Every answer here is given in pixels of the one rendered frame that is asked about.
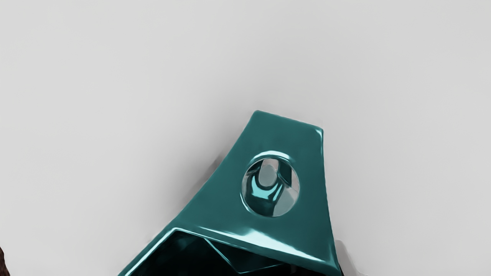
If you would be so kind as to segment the teal faceted mug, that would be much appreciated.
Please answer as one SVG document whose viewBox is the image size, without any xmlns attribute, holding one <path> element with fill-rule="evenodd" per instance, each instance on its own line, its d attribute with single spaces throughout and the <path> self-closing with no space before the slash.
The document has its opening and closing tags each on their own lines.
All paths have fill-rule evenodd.
<svg viewBox="0 0 491 276">
<path fill-rule="evenodd" d="M 199 191 L 118 276 L 344 276 L 323 129 L 255 111 Z"/>
</svg>

